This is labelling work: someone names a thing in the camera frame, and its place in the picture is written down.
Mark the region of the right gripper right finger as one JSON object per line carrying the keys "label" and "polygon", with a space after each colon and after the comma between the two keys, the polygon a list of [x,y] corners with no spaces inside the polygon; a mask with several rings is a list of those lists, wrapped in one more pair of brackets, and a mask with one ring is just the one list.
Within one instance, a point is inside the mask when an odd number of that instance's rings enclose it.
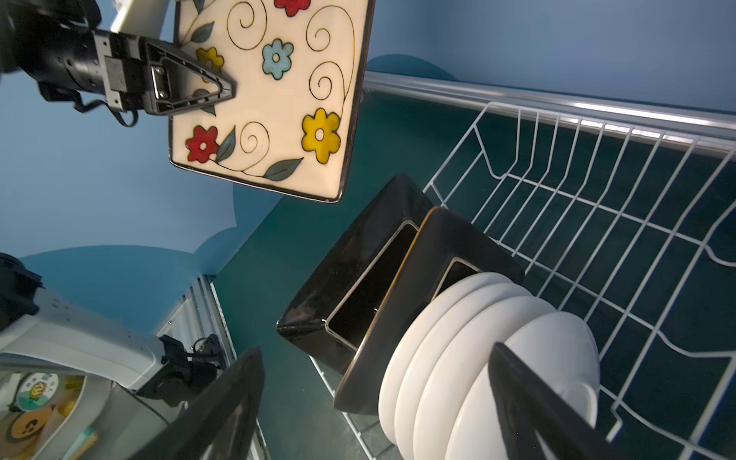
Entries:
{"label": "right gripper right finger", "polygon": [[509,347],[496,343],[490,387],[509,459],[623,459]]}

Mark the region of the black square floral plate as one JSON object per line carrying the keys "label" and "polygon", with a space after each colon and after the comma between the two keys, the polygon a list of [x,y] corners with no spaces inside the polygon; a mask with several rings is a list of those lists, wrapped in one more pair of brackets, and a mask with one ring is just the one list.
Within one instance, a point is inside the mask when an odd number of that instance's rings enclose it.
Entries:
{"label": "black square floral plate", "polygon": [[180,1],[174,42],[235,84],[231,100],[169,123],[171,163],[337,203],[345,192],[375,5]]}
{"label": "black square floral plate", "polygon": [[391,178],[296,293],[276,332],[345,373],[431,208],[410,177]]}

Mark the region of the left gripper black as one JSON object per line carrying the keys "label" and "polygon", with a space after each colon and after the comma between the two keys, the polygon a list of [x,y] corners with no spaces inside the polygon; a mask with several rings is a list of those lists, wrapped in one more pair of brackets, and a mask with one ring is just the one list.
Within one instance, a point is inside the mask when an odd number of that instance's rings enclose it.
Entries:
{"label": "left gripper black", "polygon": [[236,95],[236,83],[164,42],[96,30],[94,44],[105,99],[116,112],[170,116],[214,107]]}

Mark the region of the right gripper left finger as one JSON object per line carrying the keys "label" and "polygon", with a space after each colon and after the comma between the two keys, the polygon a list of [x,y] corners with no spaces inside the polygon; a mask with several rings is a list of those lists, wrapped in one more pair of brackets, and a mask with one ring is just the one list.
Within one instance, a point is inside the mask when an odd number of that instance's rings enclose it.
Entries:
{"label": "right gripper left finger", "polygon": [[265,387],[263,352],[246,350],[133,459],[245,459]]}

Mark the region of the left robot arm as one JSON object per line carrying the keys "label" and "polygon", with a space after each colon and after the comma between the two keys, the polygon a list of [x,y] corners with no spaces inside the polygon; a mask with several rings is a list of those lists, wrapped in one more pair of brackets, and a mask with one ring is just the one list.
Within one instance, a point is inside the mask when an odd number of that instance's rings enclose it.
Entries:
{"label": "left robot arm", "polygon": [[[49,102],[116,118],[145,111],[175,115],[230,100],[235,82],[174,44],[100,29],[93,1],[5,1],[1,70],[26,72]],[[134,397],[187,402],[188,409],[146,446],[140,459],[240,459],[255,420],[238,416],[219,368],[222,353],[188,353],[171,338],[134,335],[90,310],[61,305],[16,258],[1,258],[1,350],[89,380],[117,383]]]}

